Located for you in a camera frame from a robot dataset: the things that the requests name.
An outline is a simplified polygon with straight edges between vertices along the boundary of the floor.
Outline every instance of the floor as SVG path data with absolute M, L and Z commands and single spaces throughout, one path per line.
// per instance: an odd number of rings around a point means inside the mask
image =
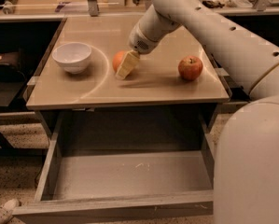
M 221 129 L 229 117 L 228 114 L 218 115 L 211 131 L 214 143 L 216 143 Z M 49 146 L 49 140 L 34 114 L 0 115 L 0 132 L 14 147 L 47 148 Z M 35 196 L 43 162 L 41 157 L 0 157 L 0 205 L 12 198 L 19 199 L 22 205 L 31 203 Z M 9 223 L 23 224 L 16 218 L 13 218 Z M 128 223 L 212 224 L 213 217 L 180 217 Z

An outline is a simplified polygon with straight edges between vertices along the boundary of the bowl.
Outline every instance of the bowl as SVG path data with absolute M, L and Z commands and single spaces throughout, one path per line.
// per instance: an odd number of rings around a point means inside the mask
M 63 44 L 52 52 L 52 57 L 64 71 L 78 74 L 90 64 L 91 47 L 80 42 Z

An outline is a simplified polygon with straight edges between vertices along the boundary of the shoe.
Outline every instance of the shoe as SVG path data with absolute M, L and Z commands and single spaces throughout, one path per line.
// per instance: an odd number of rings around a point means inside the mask
M 7 201 L 4 205 L 0 206 L 0 224 L 8 223 L 12 218 L 12 212 L 21 203 L 17 199 L 11 199 Z

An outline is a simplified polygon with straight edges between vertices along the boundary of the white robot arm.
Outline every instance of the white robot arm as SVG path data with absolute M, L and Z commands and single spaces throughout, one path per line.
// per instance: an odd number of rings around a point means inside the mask
M 205 7 L 201 0 L 152 0 L 130 46 L 148 54 L 179 25 L 186 27 L 253 100 L 279 94 L 279 48 Z
M 256 100 L 230 118 L 217 144 L 214 222 L 279 224 L 279 48 L 201 0 L 152 0 L 130 46 L 148 54 L 180 25 Z

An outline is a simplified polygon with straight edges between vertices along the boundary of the apple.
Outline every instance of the apple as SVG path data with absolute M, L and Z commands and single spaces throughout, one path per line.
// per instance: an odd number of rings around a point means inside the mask
M 199 75 L 202 73 L 202 69 L 202 60 L 192 55 L 184 57 L 178 65 L 179 75 L 183 79 L 189 81 L 193 81 L 198 78 Z

